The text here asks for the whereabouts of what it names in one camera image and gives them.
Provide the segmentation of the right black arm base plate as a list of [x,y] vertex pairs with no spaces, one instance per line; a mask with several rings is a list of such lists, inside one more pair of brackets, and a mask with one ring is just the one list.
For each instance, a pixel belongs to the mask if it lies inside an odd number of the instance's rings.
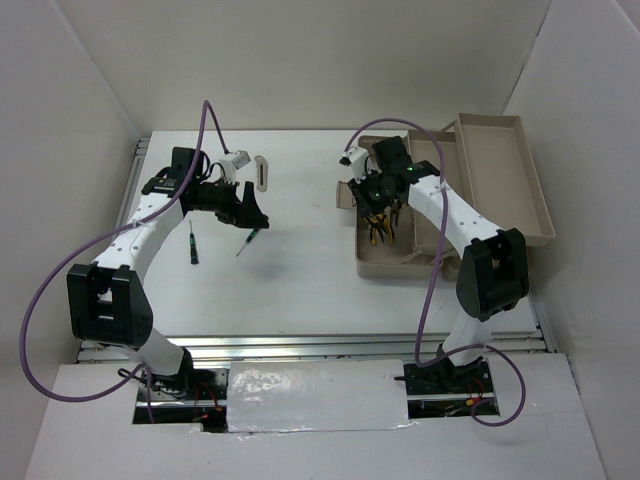
[[483,399],[477,415],[499,414],[489,363],[482,357],[463,367],[446,359],[427,368],[409,363],[403,368],[394,380],[406,389],[410,419],[469,416]]

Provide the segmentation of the yellow long nose pliers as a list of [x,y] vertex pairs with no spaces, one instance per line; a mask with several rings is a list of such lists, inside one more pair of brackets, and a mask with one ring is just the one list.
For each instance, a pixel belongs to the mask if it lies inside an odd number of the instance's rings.
[[373,217],[364,217],[364,220],[369,226],[369,237],[372,245],[377,245],[379,242],[385,243],[385,240],[388,240],[390,245],[395,243],[395,233],[385,213]]

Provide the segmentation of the yellow needle nose pliers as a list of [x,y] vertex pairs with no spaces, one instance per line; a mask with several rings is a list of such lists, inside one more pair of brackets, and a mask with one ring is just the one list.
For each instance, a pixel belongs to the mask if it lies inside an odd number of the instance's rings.
[[376,245],[378,241],[384,242],[386,234],[385,219],[386,215],[384,213],[375,216],[362,216],[362,220],[369,228],[369,238],[372,245]]

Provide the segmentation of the short green black screwdriver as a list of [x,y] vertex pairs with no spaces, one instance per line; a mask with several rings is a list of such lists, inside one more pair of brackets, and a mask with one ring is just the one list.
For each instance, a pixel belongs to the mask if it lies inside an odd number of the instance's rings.
[[190,245],[190,262],[192,265],[199,263],[196,238],[193,232],[192,221],[189,221],[189,245]]

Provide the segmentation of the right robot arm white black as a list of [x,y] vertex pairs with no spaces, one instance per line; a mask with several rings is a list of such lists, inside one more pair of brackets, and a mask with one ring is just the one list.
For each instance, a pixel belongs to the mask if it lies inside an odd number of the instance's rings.
[[459,254],[458,318],[436,359],[415,364],[422,379],[446,391],[460,390],[491,339],[486,322],[513,309],[529,292],[523,234],[484,218],[448,185],[442,166],[414,162],[398,136],[370,150],[350,147],[340,162],[353,171],[348,187],[372,243],[394,240],[400,209],[408,205],[438,227],[439,250],[450,243]]

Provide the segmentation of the silver folding utility knife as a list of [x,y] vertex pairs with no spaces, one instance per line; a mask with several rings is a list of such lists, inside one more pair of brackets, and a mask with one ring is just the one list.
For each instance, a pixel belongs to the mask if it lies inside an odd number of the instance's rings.
[[265,193],[268,190],[269,164],[265,157],[256,155],[256,188],[259,192]]

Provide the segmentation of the beige cantilever toolbox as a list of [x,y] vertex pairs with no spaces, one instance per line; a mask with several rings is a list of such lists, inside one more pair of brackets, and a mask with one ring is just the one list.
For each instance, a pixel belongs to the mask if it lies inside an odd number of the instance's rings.
[[[461,113],[451,131],[403,137],[414,162],[444,168],[448,184],[479,214],[504,230],[518,229],[527,246],[543,247],[555,236],[523,122],[518,116]],[[356,219],[355,259],[363,278],[426,279],[439,231],[408,206],[399,213],[393,241],[372,241]]]

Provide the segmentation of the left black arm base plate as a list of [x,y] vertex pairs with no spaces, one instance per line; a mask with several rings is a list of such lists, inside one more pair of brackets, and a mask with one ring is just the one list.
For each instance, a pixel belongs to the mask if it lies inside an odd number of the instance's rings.
[[194,384],[189,391],[172,390],[155,381],[146,390],[146,373],[136,379],[140,385],[132,417],[135,425],[151,424],[152,412],[156,424],[194,424],[205,432],[227,430],[227,389],[229,370],[196,369]]

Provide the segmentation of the yellow combination pliers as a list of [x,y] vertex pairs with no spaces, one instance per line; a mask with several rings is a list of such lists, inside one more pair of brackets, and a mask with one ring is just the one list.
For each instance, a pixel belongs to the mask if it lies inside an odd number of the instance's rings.
[[391,203],[389,210],[389,222],[392,227],[397,227],[399,223],[400,211],[403,203],[400,199],[396,199]]

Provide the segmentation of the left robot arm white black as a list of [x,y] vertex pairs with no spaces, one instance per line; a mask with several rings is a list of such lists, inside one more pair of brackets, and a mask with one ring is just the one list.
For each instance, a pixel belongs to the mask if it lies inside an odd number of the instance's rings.
[[249,164],[247,152],[224,155],[222,176],[211,182],[205,153],[184,147],[172,151],[171,164],[143,187],[131,229],[120,233],[89,265],[67,274],[73,335],[148,365],[153,382],[176,399],[189,397],[199,382],[188,350],[153,327],[143,290],[144,277],[169,233],[194,210],[209,211],[225,224],[251,230],[269,226],[247,181],[236,195],[237,171]]

